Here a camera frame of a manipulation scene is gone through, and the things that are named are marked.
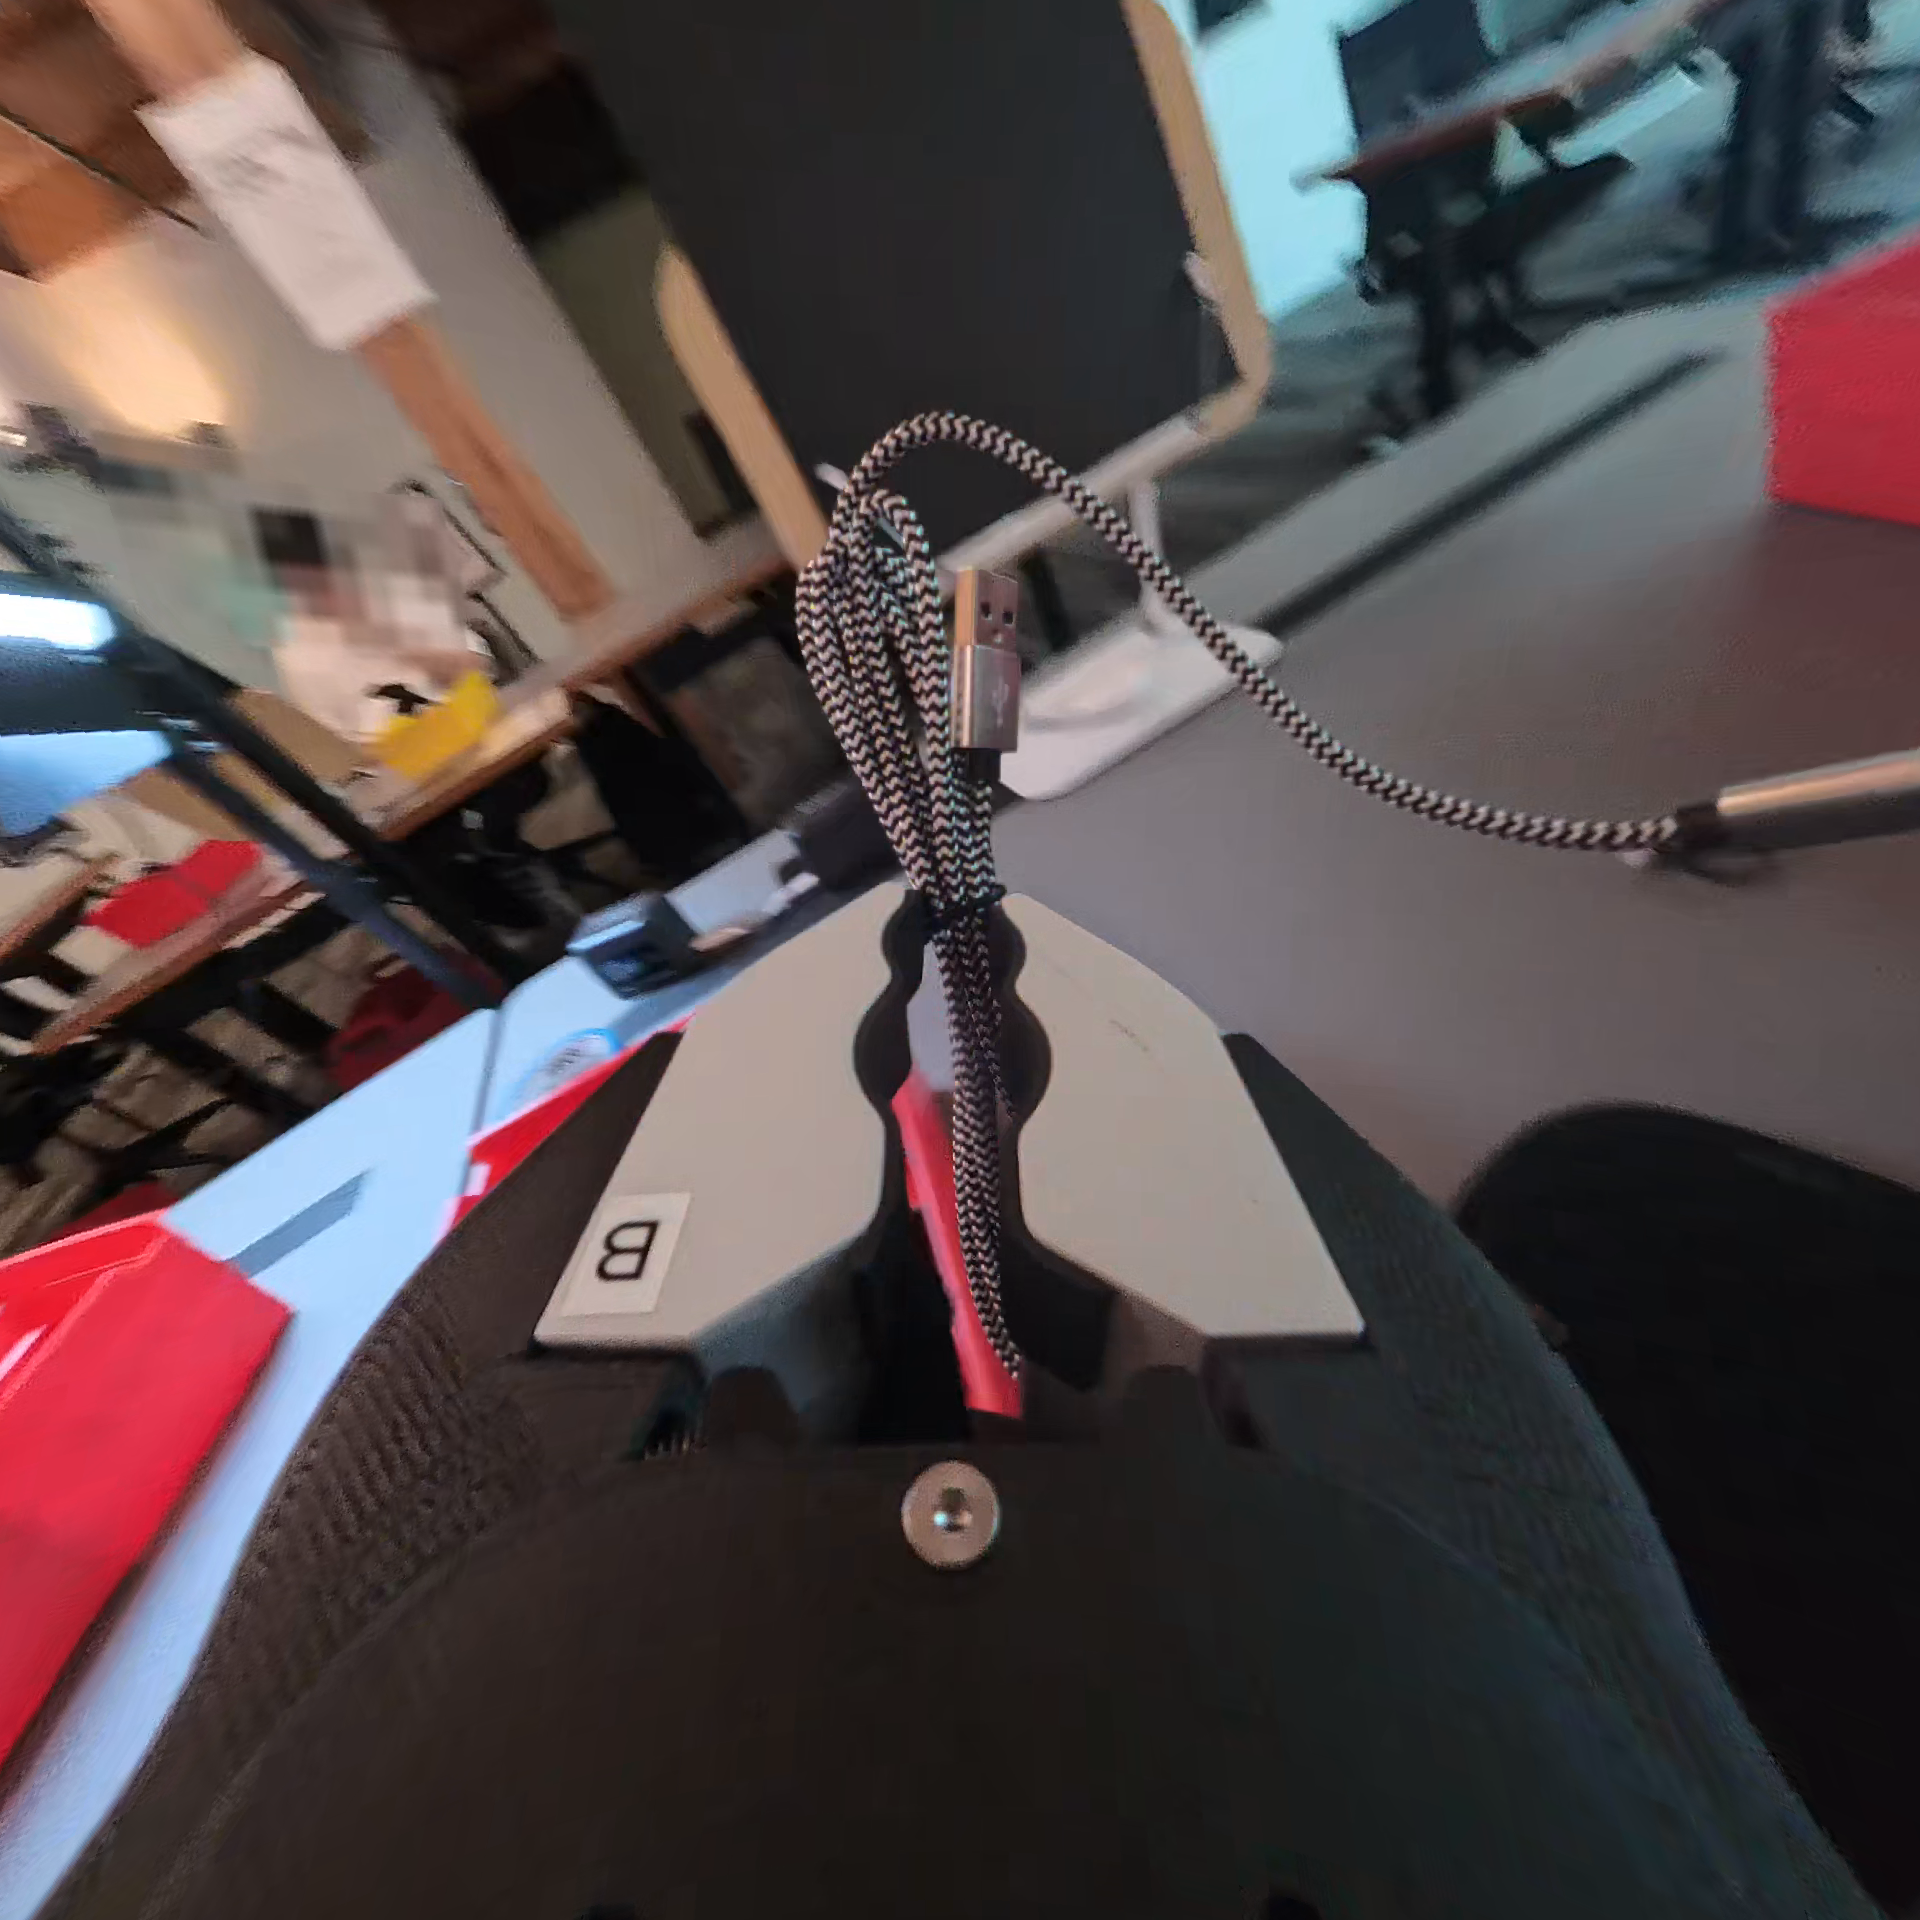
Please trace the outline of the red box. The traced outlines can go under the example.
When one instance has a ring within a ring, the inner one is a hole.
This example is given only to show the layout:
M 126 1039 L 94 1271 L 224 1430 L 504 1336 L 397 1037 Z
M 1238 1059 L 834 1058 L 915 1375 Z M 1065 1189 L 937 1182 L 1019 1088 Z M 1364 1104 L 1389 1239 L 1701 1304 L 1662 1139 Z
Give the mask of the red box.
M 1918 525 L 1918 239 L 1801 282 L 1765 309 L 1765 493 Z
M 221 1443 L 290 1320 L 166 1212 L 3 1259 L 3 1759 Z

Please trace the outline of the black power adapter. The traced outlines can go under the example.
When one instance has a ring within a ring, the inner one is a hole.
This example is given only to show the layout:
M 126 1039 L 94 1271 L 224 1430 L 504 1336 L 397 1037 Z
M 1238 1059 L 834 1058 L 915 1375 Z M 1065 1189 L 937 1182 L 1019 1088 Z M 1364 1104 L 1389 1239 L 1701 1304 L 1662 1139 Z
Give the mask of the black power adapter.
M 612 994 L 637 998 L 707 971 L 698 930 L 663 892 L 640 892 L 584 915 L 563 952 Z

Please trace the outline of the yellow object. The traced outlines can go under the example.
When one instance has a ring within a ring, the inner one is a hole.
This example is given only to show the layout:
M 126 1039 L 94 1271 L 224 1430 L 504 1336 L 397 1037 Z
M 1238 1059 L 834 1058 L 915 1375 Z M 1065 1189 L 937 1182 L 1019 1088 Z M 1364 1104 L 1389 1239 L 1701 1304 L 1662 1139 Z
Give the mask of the yellow object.
M 372 737 L 372 756 L 397 780 L 419 784 L 476 749 L 497 718 L 494 682 L 470 670 L 440 697 L 388 718 Z

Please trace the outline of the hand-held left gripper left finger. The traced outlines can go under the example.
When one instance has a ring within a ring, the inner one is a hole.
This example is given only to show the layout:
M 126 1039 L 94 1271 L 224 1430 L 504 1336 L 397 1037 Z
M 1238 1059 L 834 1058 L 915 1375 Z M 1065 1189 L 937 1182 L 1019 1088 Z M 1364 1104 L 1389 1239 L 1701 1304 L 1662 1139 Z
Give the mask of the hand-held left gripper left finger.
M 536 1324 L 554 1351 L 860 1374 L 900 1206 L 918 899 L 882 881 L 694 1010 Z

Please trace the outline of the wooden desk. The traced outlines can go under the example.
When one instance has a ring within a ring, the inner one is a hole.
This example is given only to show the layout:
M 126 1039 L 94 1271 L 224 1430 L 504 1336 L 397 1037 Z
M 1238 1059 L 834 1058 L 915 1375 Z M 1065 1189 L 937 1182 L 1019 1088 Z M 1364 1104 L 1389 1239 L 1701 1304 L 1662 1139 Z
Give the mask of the wooden desk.
M 332 915 L 360 923 L 396 957 L 417 965 L 466 1005 L 494 1003 L 527 973 L 525 956 L 497 940 L 499 918 L 480 911 L 460 851 L 478 860 L 488 840 L 454 841 L 471 810 L 515 828 L 538 795 L 499 797 L 525 766 L 578 734 L 585 707 L 621 724 L 667 756 L 684 756 L 707 785 L 716 776 L 678 719 L 633 674 L 703 619 L 746 613 L 749 594 L 786 563 L 747 565 L 718 592 L 650 622 L 632 601 L 585 617 L 562 655 L 527 658 L 499 682 L 491 649 L 473 641 L 463 565 L 481 560 L 462 523 L 422 488 L 377 498 L 372 560 L 327 542 L 307 511 L 252 508 L 252 539 L 273 617 L 273 685 L 197 682 L 199 663 L 154 641 L 147 666 L 176 677 L 149 687 L 190 748 L 170 748 L 168 771 L 238 833 L 288 868 L 245 922 L 291 899 L 321 898 Z M 488 674 L 497 718 L 484 739 L 428 780 L 407 782 L 373 762 L 372 739 L 388 718 L 435 701 L 470 670 Z

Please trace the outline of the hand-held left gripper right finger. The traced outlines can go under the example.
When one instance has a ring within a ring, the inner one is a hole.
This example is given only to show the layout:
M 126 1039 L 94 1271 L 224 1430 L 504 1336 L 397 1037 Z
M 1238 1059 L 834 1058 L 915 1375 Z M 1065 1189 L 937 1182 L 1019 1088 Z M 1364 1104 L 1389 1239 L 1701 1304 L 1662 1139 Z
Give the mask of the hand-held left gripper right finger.
M 1121 1387 L 1359 1345 L 1364 1314 L 1218 1024 L 1025 894 L 998 909 L 994 962 L 999 1279 L 1021 1359 Z

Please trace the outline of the dark office desk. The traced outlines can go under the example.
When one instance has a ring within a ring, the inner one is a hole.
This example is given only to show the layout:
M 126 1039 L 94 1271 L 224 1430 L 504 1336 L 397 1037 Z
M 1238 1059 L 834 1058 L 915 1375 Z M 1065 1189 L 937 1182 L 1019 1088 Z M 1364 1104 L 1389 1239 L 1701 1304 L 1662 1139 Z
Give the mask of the dark office desk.
M 1508 62 L 1489 63 L 1448 97 L 1410 94 L 1388 107 L 1386 84 L 1412 80 L 1421 59 L 1412 48 L 1369 51 L 1365 38 L 1333 35 L 1355 148 L 1306 181 L 1358 195 L 1355 298 L 1404 302 L 1412 314 L 1410 392 L 1372 390 L 1380 420 L 1404 433 L 1459 402 L 1459 353 L 1527 361 L 1541 353 L 1527 321 L 1590 324 L 1626 311 L 1620 287 L 1541 299 L 1527 268 L 1631 171 L 1618 152 L 1565 162 L 1553 143 L 1620 106 L 1649 58 L 1593 50 L 1520 77 Z

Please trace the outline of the white paper sheet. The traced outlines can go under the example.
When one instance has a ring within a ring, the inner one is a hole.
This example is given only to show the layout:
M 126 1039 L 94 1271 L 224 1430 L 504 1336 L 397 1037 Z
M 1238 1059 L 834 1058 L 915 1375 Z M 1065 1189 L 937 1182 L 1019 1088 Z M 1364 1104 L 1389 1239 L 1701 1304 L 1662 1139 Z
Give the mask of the white paper sheet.
M 245 53 L 137 118 L 301 332 L 348 352 L 434 303 L 284 65 Z

